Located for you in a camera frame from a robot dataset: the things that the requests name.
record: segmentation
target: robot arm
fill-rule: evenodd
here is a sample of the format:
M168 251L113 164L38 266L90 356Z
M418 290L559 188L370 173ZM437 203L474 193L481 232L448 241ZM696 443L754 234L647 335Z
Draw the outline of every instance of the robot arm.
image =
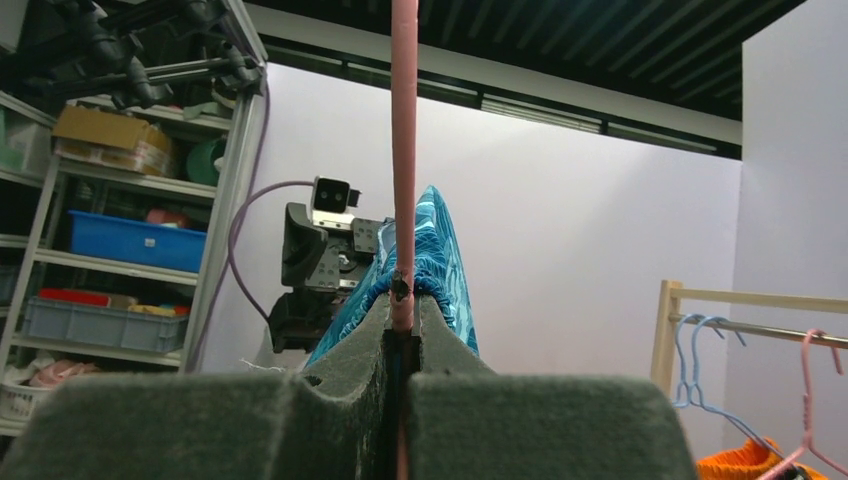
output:
M351 214L359 197L347 182L319 177L311 209L286 205L281 283L292 291L269 315L276 353L311 352L374 261L384 222Z

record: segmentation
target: gray plastic crate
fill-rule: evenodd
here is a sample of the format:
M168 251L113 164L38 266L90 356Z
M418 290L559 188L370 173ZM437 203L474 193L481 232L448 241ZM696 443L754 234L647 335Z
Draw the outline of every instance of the gray plastic crate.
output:
M167 353L182 348L188 316L163 317L114 308L29 299L21 333L104 347Z
M0 267L0 305L8 305L12 301L20 268L16 266Z

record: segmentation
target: orange knitted garment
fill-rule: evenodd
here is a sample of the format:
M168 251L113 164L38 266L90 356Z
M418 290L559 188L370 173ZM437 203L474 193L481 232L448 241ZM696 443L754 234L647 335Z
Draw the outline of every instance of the orange knitted garment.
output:
M770 439L765 439L778 449ZM726 450L701 459L698 462L698 476L701 480L756 480L780 463L780 457L762 445L747 440L742 448ZM827 477L810 467L798 464L812 480L827 480Z

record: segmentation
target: shelf board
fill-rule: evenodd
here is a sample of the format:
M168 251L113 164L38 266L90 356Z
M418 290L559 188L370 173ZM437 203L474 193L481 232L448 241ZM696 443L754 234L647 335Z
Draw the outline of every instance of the shelf board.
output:
M24 431L26 422L16 422L14 420L6 420L0 418L0 436L18 437Z
M77 99L78 103L90 106L103 107L106 109L117 110L112 100L108 95L97 95L95 97L85 97ZM163 105L154 105L150 108L131 107L125 110L133 115L144 118L145 120L162 120L166 122L176 122L186 126L200 127L204 130L214 130L218 133L226 133L230 131L232 121L228 118L216 117L214 115L201 114L197 118L186 119L183 117L182 109L176 107L166 107Z
M44 179L39 177L38 175L33 175L31 173L26 172L16 172L14 170L9 170L3 167L0 167L0 180L20 183L21 185L36 188L41 188L44 185Z
M8 108L15 113L19 113L34 122L44 125L45 127L53 127L53 125L56 124L55 118L7 93L0 92L0 106Z
M76 255L45 248L36 250L35 261L53 265L64 265L66 267L84 268L86 270L96 270L98 272L116 273L128 277L147 278L180 285L197 285L196 273L118 262L105 258L87 257L85 255Z
M215 198L215 187L200 185L198 183L174 180L171 178L144 175L141 173L121 170L117 168L96 165L92 163L78 162L75 160L62 159L59 171L68 175L98 178L110 182L132 185L139 188L161 190L164 192L178 193L198 198Z
M27 243L26 235L0 234L0 248L26 248Z
M17 347L37 348L41 350L74 353L77 355L91 355L93 357L101 358L114 358L117 360L128 360L130 362L149 363L152 365L164 365L166 367L175 368L179 368L180 360L182 359L182 350L170 353L145 352L143 350L101 347L98 345L73 343L63 340L23 337L19 334L15 334L15 336L12 337L11 344Z

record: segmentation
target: pink clothes hanger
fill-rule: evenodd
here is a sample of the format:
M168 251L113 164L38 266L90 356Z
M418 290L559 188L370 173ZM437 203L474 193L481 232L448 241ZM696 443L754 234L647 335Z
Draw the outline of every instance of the pink clothes hanger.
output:
M831 459L825 457L821 454L815 447L813 443L813 383L810 379L810 341L813 336L823 336L826 335L823 331L814 328L807 332L807 336L804 337L804 341L801 344L801 367L804 371L804 437L801 440L801 446L798 447L797 450L787 455L786 458L783 459L782 462L778 463L774 468L763 474L757 480L772 480L777 478L781 473L791 467L795 460L801 457L804 453L809 451L813 455L819 457L824 463L833 467L839 473L848 477L848 469L839 465L838 463L832 461ZM839 360L839 352L836 351L836 348L831 347L833 351L833 361L836 364L836 373L840 375L844 375L842 371L842 362Z

